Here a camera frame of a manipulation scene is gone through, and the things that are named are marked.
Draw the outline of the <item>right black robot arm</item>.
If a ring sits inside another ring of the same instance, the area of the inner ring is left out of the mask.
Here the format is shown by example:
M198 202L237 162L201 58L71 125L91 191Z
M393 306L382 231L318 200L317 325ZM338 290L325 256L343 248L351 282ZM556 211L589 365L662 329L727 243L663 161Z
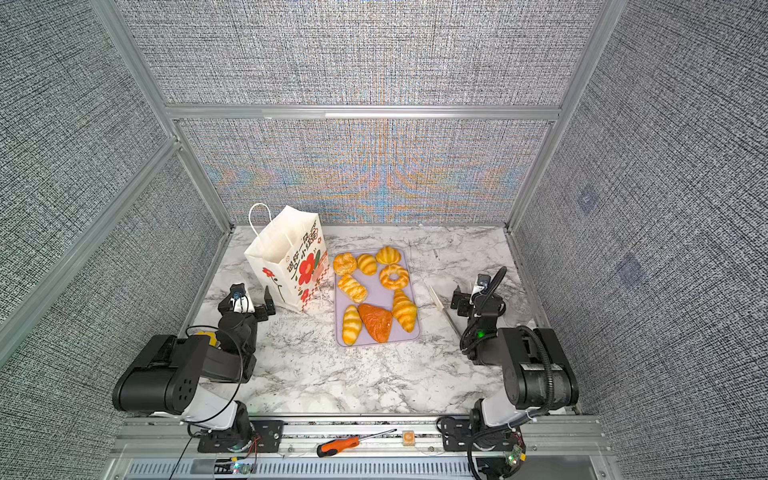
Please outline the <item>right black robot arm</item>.
M440 423L445 446L456 450L471 439L490 449L501 436L494 428L526 423L579 400L579 385L560 341L551 328L509 326L505 300L496 293L506 269L480 274L470 293L454 290L450 309L467 320L459 348L475 365L501 368L503 386L475 403L467 420Z

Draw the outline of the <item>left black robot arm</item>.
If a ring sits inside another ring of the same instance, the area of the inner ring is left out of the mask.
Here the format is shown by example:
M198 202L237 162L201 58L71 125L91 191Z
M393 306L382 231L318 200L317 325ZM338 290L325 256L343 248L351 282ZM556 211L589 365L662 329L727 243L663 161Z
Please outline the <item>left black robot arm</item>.
M210 433L248 439L252 427L240 401L224 399L199 385L201 379L241 386L256 366L258 326L276 313L268 289L253 302L243 283L230 286L218 305L219 323L200 326L179 338L153 336L118 379L112 393L116 410L176 417Z

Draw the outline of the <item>white food tongs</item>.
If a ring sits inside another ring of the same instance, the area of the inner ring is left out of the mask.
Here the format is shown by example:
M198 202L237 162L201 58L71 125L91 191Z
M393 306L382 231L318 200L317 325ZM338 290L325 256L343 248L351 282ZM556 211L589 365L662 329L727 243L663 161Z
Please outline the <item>white food tongs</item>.
M454 332L455 336L458 339L460 339L461 338L461 332L459 331L459 329L457 328L457 326L453 322L453 319L452 319L452 317L451 317L451 315L449 313L449 310L443 304L441 298L439 297L439 295L436 293L436 291L434 290L434 288L430 284L427 285L427 289L428 289L429 295L430 295L430 297L431 297L435 307L441 312L441 314L443 315L443 317L447 321L447 324L449 325L449 327Z

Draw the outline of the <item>white floral paper bag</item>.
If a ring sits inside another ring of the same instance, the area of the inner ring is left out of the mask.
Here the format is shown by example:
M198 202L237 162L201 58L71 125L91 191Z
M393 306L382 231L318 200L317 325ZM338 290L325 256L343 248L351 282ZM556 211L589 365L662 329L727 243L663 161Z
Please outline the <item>white floral paper bag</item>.
M286 206L261 230L244 255L276 305L305 310L329 269L326 236L318 214Z

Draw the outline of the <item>long striped croissant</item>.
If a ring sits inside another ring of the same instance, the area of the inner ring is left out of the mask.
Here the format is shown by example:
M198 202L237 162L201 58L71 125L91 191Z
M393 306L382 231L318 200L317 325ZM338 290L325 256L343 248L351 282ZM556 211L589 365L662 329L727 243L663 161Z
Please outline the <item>long striped croissant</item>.
M407 333L414 331L418 317L418 307L403 290L396 290L394 293L392 314Z

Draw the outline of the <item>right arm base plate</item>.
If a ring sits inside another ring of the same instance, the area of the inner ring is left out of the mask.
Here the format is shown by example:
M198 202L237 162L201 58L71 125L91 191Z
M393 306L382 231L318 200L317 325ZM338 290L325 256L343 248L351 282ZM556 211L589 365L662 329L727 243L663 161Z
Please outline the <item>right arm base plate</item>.
M435 426L448 452L466 452L469 445L473 451L526 451L519 427L488 427L466 416L440 416Z

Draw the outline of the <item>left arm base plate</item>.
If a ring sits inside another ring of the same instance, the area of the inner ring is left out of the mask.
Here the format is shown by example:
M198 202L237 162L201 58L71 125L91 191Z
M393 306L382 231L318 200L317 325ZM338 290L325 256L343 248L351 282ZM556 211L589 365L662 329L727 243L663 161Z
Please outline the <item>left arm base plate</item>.
M240 422L226 430L205 431L199 436L197 451L236 455L245 455L249 451L277 453L284 426L281 420L251 420L248 426Z

